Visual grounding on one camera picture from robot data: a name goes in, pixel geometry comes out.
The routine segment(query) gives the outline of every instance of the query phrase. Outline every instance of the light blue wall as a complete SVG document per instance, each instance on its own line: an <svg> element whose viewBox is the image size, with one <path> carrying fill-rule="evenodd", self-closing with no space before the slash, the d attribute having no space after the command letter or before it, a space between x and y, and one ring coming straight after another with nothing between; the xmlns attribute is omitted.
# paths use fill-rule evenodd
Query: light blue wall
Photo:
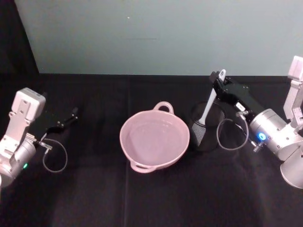
<svg viewBox="0 0 303 227"><path fill-rule="evenodd" d="M286 75L302 0L15 0L42 73Z"/></svg>

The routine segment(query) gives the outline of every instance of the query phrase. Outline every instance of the mesh utensil holder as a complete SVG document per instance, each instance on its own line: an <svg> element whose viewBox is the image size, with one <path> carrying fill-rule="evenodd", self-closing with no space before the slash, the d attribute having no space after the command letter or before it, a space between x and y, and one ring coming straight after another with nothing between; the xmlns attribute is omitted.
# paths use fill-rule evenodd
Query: mesh utensil holder
<svg viewBox="0 0 303 227"><path fill-rule="evenodd" d="M192 107L190 112L188 125L190 130L190 146L198 151L211 151L217 147L218 140L216 130L220 121L226 116L224 110L214 102L206 117L205 125L202 125L198 120L201 118L206 104L207 102L197 103ZM192 129L194 124L196 124L194 127L196 130L200 132L205 131L201 143L197 142L197 132Z"/></svg>

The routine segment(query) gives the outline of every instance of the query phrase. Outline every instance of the black tablecloth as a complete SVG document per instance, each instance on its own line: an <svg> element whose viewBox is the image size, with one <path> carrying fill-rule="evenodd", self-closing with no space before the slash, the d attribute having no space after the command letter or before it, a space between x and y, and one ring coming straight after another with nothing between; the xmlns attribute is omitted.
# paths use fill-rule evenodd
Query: black tablecloth
<svg viewBox="0 0 303 227"><path fill-rule="evenodd" d="M38 149L17 180L2 191L0 226L176 227L303 226L303 191L289 186L281 162L265 148L253 153L188 149L173 166L143 175L134 172L119 143L119 131L133 114L170 102L184 121L191 107L206 101L208 77L40 75L3 77L0 132L5 133L15 92L47 92L43 115L30 132L41 134L77 106L79 121L56 138L68 151L67 169L47 172ZM289 90L284 77L236 77L265 108L284 118ZM230 147L239 140L223 135ZM61 158L59 151L54 157Z"/></svg>

